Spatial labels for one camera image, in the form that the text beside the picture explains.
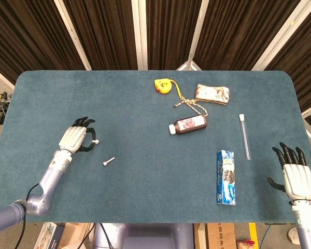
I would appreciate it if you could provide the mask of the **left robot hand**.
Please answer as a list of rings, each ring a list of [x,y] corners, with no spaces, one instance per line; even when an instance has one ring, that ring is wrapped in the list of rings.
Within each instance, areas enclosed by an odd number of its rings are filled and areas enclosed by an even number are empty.
[[[59,149],[66,150],[71,154],[77,152],[90,152],[96,144],[99,144],[94,128],[89,127],[89,125],[94,122],[94,119],[89,119],[88,117],[76,119],[73,125],[65,131],[61,138]],[[85,147],[83,146],[83,141],[88,133],[91,134],[92,140],[91,144],[88,147]]]

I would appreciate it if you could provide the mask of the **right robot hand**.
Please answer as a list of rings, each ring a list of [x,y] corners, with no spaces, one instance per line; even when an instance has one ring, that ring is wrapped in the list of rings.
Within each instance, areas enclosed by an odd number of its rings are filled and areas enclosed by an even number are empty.
[[[276,153],[284,183],[276,183],[271,177],[267,182],[271,187],[286,193],[291,204],[307,201],[311,205],[311,169],[307,165],[304,152],[296,147],[292,149],[285,143],[279,143],[280,148],[273,147]]]

